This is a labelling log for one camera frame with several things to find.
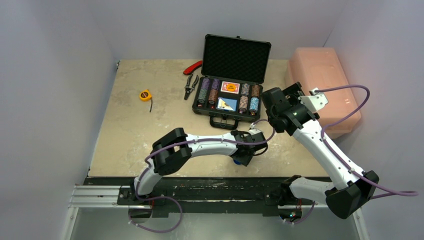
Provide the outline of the black poker set case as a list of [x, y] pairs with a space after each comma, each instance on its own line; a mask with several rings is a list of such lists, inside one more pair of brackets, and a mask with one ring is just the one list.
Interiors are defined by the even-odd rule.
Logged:
[[[202, 76], [199, 86], [195, 92], [192, 111], [195, 114], [207, 116], [209, 124], [214, 128], [235, 130], [240, 122], [253, 123], [261, 117], [261, 94], [272, 44], [267, 41], [243, 39], [239, 36], [219, 36], [207, 34], [204, 38], [202, 56]], [[210, 80], [205, 103], [198, 103], [199, 90], [203, 78]], [[214, 79], [219, 79], [218, 96], [215, 104], [209, 104], [208, 98]], [[233, 82], [240, 84], [238, 94], [221, 91], [222, 82]], [[249, 84], [247, 110], [239, 113], [239, 102], [243, 84]], [[252, 85], [260, 85], [260, 96], [258, 112], [252, 116], [249, 112]], [[237, 100], [237, 109], [225, 111], [216, 109], [218, 98], [229, 98]]]

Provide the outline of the brown poker chip stack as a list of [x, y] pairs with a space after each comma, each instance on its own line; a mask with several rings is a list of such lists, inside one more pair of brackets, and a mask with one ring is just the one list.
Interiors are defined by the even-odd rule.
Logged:
[[259, 98], [260, 97], [261, 88], [260, 85], [252, 85], [251, 87], [251, 97]]

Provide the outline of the orange big blind button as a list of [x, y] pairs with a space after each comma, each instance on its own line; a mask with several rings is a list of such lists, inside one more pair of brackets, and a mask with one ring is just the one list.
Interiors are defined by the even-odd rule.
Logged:
[[227, 84], [225, 89], [229, 92], [234, 92], [237, 89], [237, 86], [234, 84]]

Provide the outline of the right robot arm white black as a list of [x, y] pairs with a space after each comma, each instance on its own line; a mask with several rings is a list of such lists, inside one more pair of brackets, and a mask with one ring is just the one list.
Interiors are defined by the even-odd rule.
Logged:
[[318, 111], [328, 104], [318, 88], [305, 95], [299, 82], [261, 94], [268, 122], [277, 133], [286, 132], [301, 143], [328, 174], [330, 181], [294, 175], [281, 185], [280, 196], [288, 204], [307, 199], [325, 204], [340, 219], [347, 219], [373, 196], [378, 175], [365, 172], [350, 160], [323, 131]]

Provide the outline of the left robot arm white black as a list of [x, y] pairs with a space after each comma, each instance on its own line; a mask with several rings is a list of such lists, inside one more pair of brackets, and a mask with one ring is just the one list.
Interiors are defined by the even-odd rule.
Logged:
[[162, 177], [178, 172], [191, 158], [222, 155], [247, 166], [252, 158], [268, 149], [268, 139], [256, 128], [232, 130], [220, 135], [193, 135], [176, 128], [153, 144], [145, 158], [146, 168], [134, 179], [129, 197], [138, 205], [146, 203], [149, 194]]

